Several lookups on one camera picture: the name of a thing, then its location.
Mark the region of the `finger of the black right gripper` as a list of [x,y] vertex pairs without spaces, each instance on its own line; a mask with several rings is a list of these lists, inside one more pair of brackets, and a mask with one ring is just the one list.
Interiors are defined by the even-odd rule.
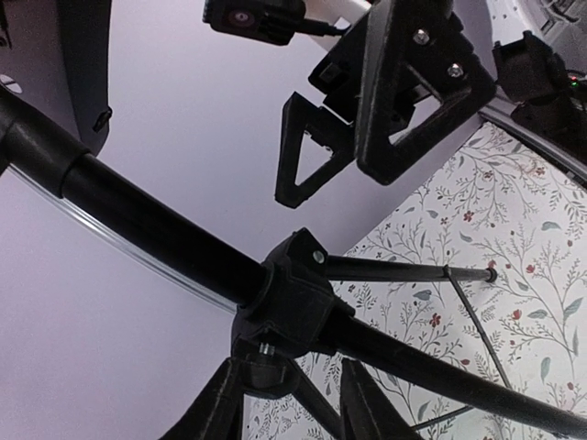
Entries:
[[359,169],[389,185],[494,97],[459,18],[436,1],[380,1],[367,15],[355,122]]
[[275,200],[295,209],[354,160],[351,126],[293,93],[282,109]]

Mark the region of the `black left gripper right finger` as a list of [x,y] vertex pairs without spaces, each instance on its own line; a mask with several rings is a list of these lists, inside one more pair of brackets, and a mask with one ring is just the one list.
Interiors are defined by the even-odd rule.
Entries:
[[342,439],[420,440],[357,360],[342,361],[339,403]]

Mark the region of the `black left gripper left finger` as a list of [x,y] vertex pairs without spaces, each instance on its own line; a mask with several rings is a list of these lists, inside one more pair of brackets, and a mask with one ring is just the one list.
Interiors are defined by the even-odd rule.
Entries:
[[242,362],[228,357],[161,440],[241,439]]

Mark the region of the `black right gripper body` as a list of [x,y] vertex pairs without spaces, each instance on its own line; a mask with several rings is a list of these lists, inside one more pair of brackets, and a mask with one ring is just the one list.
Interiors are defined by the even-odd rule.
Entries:
[[308,81],[324,95],[323,105],[353,123],[359,105],[366,28],[353,27],[316,65]]

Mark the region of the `black music stand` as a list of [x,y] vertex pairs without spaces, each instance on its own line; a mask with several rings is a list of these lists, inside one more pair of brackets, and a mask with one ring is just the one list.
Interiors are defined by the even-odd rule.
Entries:
[[[296,34],[335,44],[376,2],[321,12],[304,1]],[[257,262],[152,198],[97,158],[112,116],[107,95],[107,1],[4,1],[1,165],[15,167],[148,255],[234,303],[231,354],[243,400],[293,396],[341,438],[342,361],[359,361],[479,409],[548,431],[586,436],[583,417],[496,385],[358,321],[333,281],[494,282],[496,271],[331,256],[306,229]]]

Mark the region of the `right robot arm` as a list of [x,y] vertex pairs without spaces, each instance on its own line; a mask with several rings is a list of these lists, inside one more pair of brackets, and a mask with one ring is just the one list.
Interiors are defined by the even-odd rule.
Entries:
[[503,91],[515,124],[586,176],[586,79],[530,31],[482,66],[449,1],[379,1],[346,30],[282,110],[275,198],[295,208],[348,165],[390,185]]

